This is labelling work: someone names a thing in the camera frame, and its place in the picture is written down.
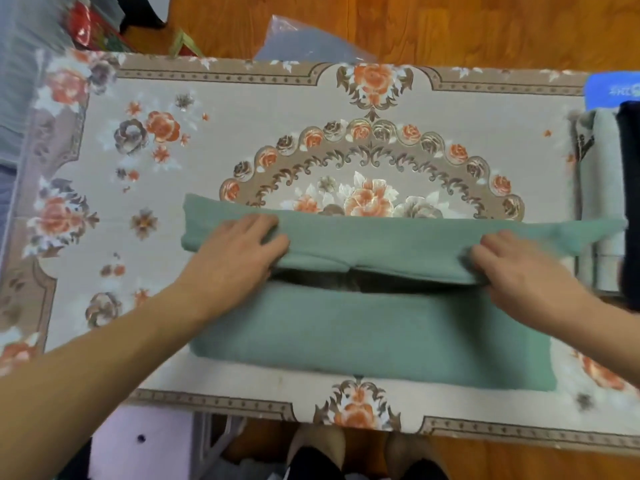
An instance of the black pants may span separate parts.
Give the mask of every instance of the black pants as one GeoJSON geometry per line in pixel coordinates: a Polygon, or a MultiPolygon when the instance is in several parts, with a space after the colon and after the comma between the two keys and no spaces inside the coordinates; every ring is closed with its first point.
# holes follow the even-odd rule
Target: black pants
{"type": "MultiPolygon", "coordinates": [[[[305,446],[293,457],[284,480],[344,480],[344,475],[320,450],[305,446]]],[[[420,460],[412,464],[402,480],[447,480],[447,476],[433,461],[420,460]]]]}

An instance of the green fabric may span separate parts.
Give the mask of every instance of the green fabric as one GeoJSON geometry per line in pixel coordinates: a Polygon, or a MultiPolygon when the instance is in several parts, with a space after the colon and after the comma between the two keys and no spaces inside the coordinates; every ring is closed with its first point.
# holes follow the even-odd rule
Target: green fabric
{"type": "MultiPolygon", "coordinates": [[[[188,194],[182,246],[196,251],[220,222],[274,212],[291,239],[278,267],[376,271],[431,282],[483,281],[465,257],[482,234],[509,228],[558,255],[624,228],[622,220],[523,224],[477,219],[311,216],[188,194]]],[[[556,387],[550,339],[508,318],[478,286],[426,295],[364,294],[271,281],[191,342],[199,356],[283,369],[479,388],[556,387]]]]}

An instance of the gray folded cloth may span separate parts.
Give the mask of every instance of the gray folded cloth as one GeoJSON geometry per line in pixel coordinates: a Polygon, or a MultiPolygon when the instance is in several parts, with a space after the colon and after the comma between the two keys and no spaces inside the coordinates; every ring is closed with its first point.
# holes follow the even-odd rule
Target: gray folded cloth
{"type": "MultiPolygon", "coordinates": [[[[583,220],[625,218],[624,176],[620,131],[611,109],[583,113],[576,124],[583,220]]],[[[581,254],[578,277],[598,291],[619,288],[619,270],[625,255],[625,233],[603,239],[581,254]]]]}

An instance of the floral tablecloth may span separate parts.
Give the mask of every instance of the floral tablecloth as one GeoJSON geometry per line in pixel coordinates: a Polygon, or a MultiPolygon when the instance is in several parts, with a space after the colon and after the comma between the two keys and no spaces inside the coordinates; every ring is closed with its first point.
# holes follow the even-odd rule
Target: floral tablecloth
{"type": "MultiPolygon", "coordinates": [[[[3,374],[169,284],[189,257],[187,192],[340,218],[574,217],[584,73],[75,50],[42,67],[4,246],[3,374]]],[[[267,369],[185,347],[132,399],[640,451],[638,390],[558,341],[551,354],[558,389],[535,392],[267,369]]]]}

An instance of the leg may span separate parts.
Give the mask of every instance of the leg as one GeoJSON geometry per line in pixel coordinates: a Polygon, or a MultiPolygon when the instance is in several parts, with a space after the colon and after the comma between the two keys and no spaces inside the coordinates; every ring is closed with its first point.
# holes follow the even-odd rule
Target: leg
{"type": "Polygon", "coordinates": [[[428,436],[391,433],[385,460],[392,480],[447,480],[444,462],[428,436]]]}
{"type": "Polygon", "coordinates": [[[346,441],[336,426],[303,424],[291,441],[285,480],[344,480],[346,441]]]}

